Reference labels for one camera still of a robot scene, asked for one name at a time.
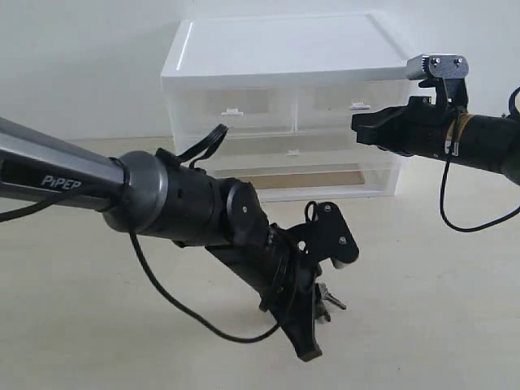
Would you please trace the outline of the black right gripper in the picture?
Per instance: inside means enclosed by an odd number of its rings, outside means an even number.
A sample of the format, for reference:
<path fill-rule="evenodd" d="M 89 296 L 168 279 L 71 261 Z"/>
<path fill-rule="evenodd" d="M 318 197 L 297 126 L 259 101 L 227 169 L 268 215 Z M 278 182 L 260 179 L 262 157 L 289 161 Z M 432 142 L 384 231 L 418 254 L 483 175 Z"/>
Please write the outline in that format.
<path fill-rule="evenodd" d="M 402 157 L 446 159 L 449 129 L 461 122 L 462 115 L 461 107 L 438 109 L 429 97 L 411 97 L 405 107 L 353 115 L 351 128 L 359 144 L 377 145 Z M 392 144 L 384 145 L 389 136 Z"/>

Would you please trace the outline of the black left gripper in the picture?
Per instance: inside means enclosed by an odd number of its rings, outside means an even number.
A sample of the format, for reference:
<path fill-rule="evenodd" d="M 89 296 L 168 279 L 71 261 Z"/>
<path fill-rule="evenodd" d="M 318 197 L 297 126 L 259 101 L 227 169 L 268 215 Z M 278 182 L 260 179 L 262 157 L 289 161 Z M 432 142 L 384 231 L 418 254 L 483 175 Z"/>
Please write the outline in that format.
<path fill-rule="evenodd" d="M 318 223 L 289 229 L 255 223 L 236 228 L 229 244 L 206 247 L 259 294 L 259 309 L 275 316 L 302 361 L 323 354 L 314 332 L 315 319 L 325 315 L 316 283 L 325 259 L 318 251 L 319 238 Z"/>

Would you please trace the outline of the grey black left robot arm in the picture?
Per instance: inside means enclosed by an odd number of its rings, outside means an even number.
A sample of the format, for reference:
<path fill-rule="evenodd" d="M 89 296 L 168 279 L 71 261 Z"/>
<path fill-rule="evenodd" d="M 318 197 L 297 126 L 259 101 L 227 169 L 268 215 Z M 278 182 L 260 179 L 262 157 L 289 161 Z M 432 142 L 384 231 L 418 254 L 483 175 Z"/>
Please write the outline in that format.
<path fill-rule="evenodd" d="M 322 351 L 315 337 L 317 265 L 304 263 L 298 242 L 271 223 L 253 185 L 216 179 L 197 166 L 228 133 L 222 124 L 182 154 L 134 150 L 106 157 L 23 125 L 1 122 L 1 194 L 26 206 L 2 213 L 2 221 L 51 206 L 91 209 L 126 232 L 152 285 L 166 299 L 145 258 L 140 236 L 202 247 L 245 281 L 272 314 L 304 362 Z"/>

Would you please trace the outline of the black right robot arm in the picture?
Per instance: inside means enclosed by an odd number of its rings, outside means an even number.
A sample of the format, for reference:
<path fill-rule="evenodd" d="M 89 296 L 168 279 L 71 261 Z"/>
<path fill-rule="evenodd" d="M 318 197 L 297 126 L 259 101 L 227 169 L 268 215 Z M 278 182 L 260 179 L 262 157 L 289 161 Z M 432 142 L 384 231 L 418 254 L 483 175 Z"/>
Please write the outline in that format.
<path fill-rule="evenodd" d="M 438 110 L 429 97 L 411 97 L 405 106 L 355 114 L 357 142 L 404 157 L 452 162 L 502 174 L 519 183 L 519 122 L 515 119 Z"/>

